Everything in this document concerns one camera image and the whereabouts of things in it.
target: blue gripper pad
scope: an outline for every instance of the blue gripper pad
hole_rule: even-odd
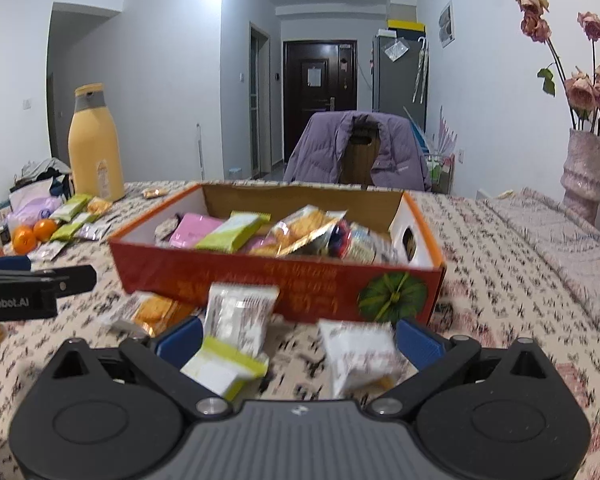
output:
[[[179,370],[200,350],[202,338],[202,322],[190,317],[157,339],[155,354]]]
[[[423,370],[440,359],[446,352],[445,346],[404,319],[395,327],[395,342],[402,352],[418,370]]]

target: patterned tablecloth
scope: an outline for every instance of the patterned tablecloth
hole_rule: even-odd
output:
[[[168,183],[172,190],[184,183]],[[127,222],[156,202],[142,199],[147,186],[129,185],[112,214]],[[469,334],[484,346],[508,346],[518,336],[534,337],[586,413],[592,428],[580,480],[600,480],[600,332],[549,265],[486,205],[474,200],[414,193],[448,263],[433,325],[451,336]],[[11,417],[39,370],[65,339],[115,346],[121,335],[107,332],[96,316],[109,310],[122,288],[106,243],[69,248],[55,266],[91,264],[98,285],[90,294],[59,301],[55,319],[10,323],[0,345],[0,476],[22,478],[8,446]],[[274,327],[266,350],[273,355],[263,398],[319,399],[328,396],[329,373],[314,327]]]

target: yellow bottle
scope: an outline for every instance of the yellow bottle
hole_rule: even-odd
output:
[[[69,128],[69,160],[76,193],[115,202],[125,195],[118,134],[104,102],[101,83],[75,91],[75,112]]]

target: refrigerator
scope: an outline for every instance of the refrigerator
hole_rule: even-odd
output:
[[[409,49],[395,61],[384,52],[395,42],[395,38],[374,38],[373,111],[408,117],[402,108],[406,107],[411,118],[424,132],[427,119],[427,81],[424,81],[424,97],[420,102],[422,74],[416,100],[413,102],[418,75],[418,56],[422,47],[422,42],[418,42],[419,36],[424,36],[424,33],[412,35],[413,39],[398,38]]]

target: door frame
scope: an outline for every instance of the door frame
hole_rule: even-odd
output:
[[[351,45],[351,59],[354,65],[354,70],[351,71],[353,80],[353,88],[356,91],[356,110],[358,109],[358,40],[289,40],[283,41],[282,43],[282,154],[284,162],[288,162],[286,159],[285,149],[285,126],[286,126],[286,107],[288,106],[289,100],[287,96],[286,82],[286,58],[289,45],[300,45],[300,44],[350,44]]]
[[[260,27],[249,22],[249,48],[251,49],[251,37],[255,32],[258,38],[258,55],[256,66],[256,80],[258,85],[258,164],[259,175],[250,174],[250,178],[258,177],[263,173],[271,171],[271,37]],[[251,82],[248,82],[249,99],[249,125],[251,128]],[[251,131],[249,132],[249,143],[251,146]]]

